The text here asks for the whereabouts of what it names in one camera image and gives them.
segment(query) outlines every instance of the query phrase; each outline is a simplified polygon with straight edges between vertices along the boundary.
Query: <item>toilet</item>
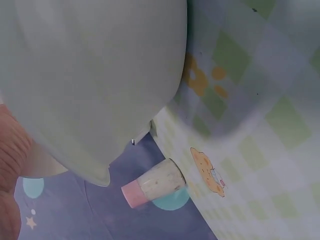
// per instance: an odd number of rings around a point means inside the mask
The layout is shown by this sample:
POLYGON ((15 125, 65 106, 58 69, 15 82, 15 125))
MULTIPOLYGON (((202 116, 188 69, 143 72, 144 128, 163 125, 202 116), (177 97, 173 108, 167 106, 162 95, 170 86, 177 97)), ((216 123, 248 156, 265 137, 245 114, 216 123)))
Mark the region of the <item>toilet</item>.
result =
POLYGON ((187 1, 14 0, 0 18, 1 96, 36 142, 23 175, 108 186, 109 164, 178 89, 187 1))

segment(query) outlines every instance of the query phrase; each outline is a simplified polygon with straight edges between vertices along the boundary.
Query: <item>orange paw print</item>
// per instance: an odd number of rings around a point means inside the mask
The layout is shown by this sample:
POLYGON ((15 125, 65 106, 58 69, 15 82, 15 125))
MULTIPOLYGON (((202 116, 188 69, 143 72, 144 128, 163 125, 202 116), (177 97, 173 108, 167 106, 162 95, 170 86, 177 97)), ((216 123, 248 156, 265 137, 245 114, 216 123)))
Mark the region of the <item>orange paw print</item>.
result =
MULTIPOLYGON (((214 80, 216 81, 220 81, 223 80, 225 78, 225 76, 227 75, 226 71, 220 67, 220 66, 216 66, 212 72, 211 75, 213 77, 214 80)), ((222 98, 227 99, 228 98, 228 92, 220 85, 215 85, 213 87, 214 91, 222 98)))
POLYGON ((204 72, 198 68, 196 59, 189 53, 185 54, 182 79, 199 97, 205 95, 205 89, 208 87, 207 77, 204 72))

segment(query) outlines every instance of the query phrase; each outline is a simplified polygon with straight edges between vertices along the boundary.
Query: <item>star pattern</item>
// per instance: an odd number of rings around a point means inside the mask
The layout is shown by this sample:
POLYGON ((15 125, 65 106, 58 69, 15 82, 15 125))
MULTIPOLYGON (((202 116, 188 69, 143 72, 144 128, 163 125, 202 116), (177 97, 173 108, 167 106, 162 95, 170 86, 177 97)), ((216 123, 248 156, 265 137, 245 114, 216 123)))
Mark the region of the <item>star pattern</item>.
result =
POLYGON ((30 228, 33 230, 35 226, 37 226, 37 224, 34 222, 34 217, 25 217, 26 218, 26 224, 28 226, 30 226, 30 228))

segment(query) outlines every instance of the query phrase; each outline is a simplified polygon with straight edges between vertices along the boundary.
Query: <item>cartoon sticker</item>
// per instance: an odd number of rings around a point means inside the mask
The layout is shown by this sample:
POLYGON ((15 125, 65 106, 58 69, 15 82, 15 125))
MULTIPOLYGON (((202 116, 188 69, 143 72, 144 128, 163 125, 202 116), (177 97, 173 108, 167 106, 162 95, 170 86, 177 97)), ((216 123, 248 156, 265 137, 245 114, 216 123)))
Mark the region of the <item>cartoon sticker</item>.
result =
POLYGON ((193 160, 198 168, 203 181, 207 187, 214 193, 219 194, 221 197, 225 196, 224 188, 226 186, 218 171, 214 168, 209 158, 203 153, 191 148, 193 160))

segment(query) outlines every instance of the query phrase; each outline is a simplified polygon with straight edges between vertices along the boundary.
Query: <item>teal circle pattern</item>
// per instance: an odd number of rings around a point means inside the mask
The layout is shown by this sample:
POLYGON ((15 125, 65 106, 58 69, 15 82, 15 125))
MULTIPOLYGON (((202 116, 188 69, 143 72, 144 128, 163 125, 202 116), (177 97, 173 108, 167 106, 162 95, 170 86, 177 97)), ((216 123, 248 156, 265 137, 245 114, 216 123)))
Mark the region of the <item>teal circle pattern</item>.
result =
POLYGON ((173 211, 182 208, 189 200, 190 196, 187 189, 181 188, 178 191, 153 200, 153 204, 158 208, 173 211))
POLYGON ((22 186, 29 198, 36 199, 44 191, 45 181, 43 178, 23 178, 22 186))

